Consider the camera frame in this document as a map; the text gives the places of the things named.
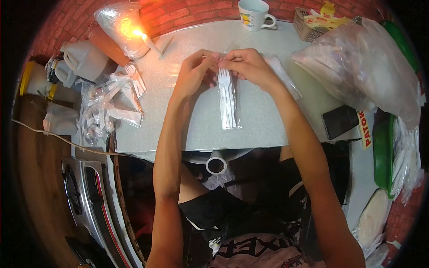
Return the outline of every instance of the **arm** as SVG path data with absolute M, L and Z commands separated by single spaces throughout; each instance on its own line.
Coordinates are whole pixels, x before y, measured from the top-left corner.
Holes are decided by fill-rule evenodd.
M 218 54 L 200 50 L 183 61 L 158 140 L 153 171 L 155 216 L 147 267 L 182 267 L 183 233 L 177 202 L 180 192 L 181 129 L 185 106 L 206 71 L 216 72 Z
M 268 92 L 282 118 L 289 147 L 311 199 L 319 246 L 328 268 L 365 267 L 332 186 L 322 146 L 283 82 L 254 49 L 230 52 L 219 67 L 233 70 Z

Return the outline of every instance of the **hand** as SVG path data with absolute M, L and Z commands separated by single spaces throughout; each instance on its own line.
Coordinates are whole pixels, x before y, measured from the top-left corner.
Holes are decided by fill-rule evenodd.
M 254 48 L 232 50 L 218 66 L 232 70 L 233 75 L 241 80 L 249 80 L 270 94 L 275 88 L 279 88 L 279 85 L 283 86 L 281 80 Z
M 201 49 L 187 57 L 180 68 L 173 95 L 180 98 L 191 97 L 205 81 L 214 87 L 217 80 L 217 62 L 220 54 Z

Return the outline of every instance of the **t-shirt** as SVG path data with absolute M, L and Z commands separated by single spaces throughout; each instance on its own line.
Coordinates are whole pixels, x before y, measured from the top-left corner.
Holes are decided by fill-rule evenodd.
M 245 234 L 222 241 L 209 268 L 309 268 L 308 258 L 282 235 Z

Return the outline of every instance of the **white mug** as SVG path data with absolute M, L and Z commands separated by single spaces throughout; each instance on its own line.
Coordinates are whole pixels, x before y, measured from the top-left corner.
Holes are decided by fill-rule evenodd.
M 251 32 L 257 32 L 262 28 L 274 26 L 277 22 L 275 17 L 268 14 L 269 6 L 262 0 L 240 0 L 239 11 L 243 28 Z M 264 24 L 265 19 L 273 20 L 272 24 Z

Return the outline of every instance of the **gas stove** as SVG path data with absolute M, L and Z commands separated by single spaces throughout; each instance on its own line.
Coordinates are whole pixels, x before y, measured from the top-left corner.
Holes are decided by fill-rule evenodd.
M 115 267 L 131 268 L 106 204 L 103 166 L 98 161 L 62 159 L 66 195 L 77 226 L 84 226 Z

